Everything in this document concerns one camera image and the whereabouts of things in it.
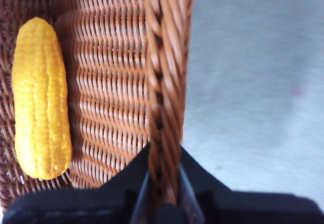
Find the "black plastic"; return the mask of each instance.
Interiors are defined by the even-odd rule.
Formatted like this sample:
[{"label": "black plastic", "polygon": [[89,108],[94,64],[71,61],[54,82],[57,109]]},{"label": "black plastic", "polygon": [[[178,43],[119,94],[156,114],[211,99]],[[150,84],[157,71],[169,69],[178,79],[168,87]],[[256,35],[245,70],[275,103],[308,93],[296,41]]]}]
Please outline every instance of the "black plastic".
[{"label": "black plastic", "polygon": [[[93,190],[47,190],[16,199],[4,224],[129,223],[147,172],[148,147]],[[324,223],[315,202],[290,194],[232,191],[182,150],[182,165],[206,223]]]}]

